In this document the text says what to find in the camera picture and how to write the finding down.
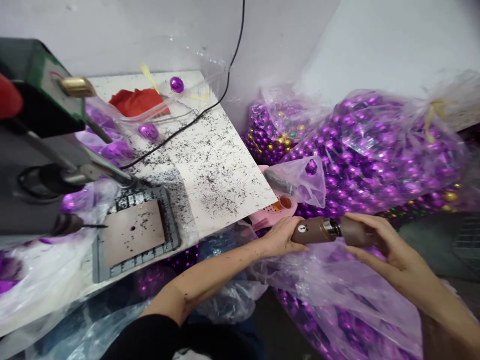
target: metal plate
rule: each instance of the metal plate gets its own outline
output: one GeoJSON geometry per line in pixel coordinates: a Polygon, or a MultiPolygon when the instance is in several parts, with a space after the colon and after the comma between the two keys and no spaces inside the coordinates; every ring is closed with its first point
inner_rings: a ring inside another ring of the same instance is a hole
{"type": "Polygon", "coordinates": [[[170,205],[170,197],[167,189],[163,186],[147,190],[142,189],[136,193],[131,193],[130,191],[121,192],[120,196],[115,199],[115,204],[108,213],[116,213],[155,199],[159,201],[160,205],[160,215],[163,222],[163,231],[165,233],[165,243],[109,268],[105,262],[104,232],[100,231],[92,245],[94,283],[101,283],[110,278],[116,277],[123,272],[175,250],[180,246],[180,234],[177,225],[175,224],[174,214],[170,205]]]}

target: human hand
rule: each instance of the human hand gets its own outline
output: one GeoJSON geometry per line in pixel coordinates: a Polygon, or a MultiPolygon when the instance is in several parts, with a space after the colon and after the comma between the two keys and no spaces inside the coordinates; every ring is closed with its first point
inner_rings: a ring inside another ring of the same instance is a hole
{"type": "Polygon", "coordinates": [[[284,217],[272,226],[265,236],[255,240],[263,257],[283,256],[291,252],[308,251],[305,245],[292,242],[290,239],[299,222],[304,220],[300,216],[284,217]]]}
{"type": "Polygon", "coordinates": [[[366,224],[376,232],[378,247],[386,257],[386,262],[357,247],[346,246],[345,250],[379,273],[419,310],[437,319],[443,311],[450,311],[451,306],[461,305],[388,220],[358,213],[345,215],[366,224]]]}

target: black sleeve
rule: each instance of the black sleeve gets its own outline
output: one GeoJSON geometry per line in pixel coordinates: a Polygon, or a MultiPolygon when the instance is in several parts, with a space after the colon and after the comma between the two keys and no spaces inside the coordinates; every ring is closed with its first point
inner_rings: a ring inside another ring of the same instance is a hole
{"type": "Polygon", "coordinates": [[[128,325],[101,360],[172,360],[180,346],[180,328],[164,315],[147,315],[128,325]]]}

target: white wall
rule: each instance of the white wall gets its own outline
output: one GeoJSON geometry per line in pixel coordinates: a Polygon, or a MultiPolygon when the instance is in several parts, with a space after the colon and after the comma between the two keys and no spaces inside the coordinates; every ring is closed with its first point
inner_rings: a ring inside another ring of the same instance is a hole
{"type": "Polygon", "coordinates": [[[359,88],[422,96],[467,69],[480,71],[480,1],[341,0],[300,86],[333,103],[359,88]]]}
{"type": "MultiPolygon", "coordinates": [[[[260,85],[299,78],[339,1],[246,0],[222,103],[237,129],[260,85]]],[[[195,61],[179,48],[206,48],[213,59],[230,61],[241,6],[241,0],[2,0],[0,36],[42,40],[75,75],[138,73],[139,61],[152,71],[191,70],[195,61]]]]}

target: brown handheld tool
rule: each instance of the brown handheld tool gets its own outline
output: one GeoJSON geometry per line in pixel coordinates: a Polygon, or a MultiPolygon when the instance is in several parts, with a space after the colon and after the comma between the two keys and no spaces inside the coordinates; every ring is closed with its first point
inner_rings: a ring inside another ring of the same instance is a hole
{"type": "Polygon", "coordinates": [[[365,224],[342,216],[340,224],[331,218],[314,217],[300,221],[291,236],[291,241],[299,244],[333,242],[343,237],[347,245],[364,248],[372,246],[376,237],[365,224]]]}

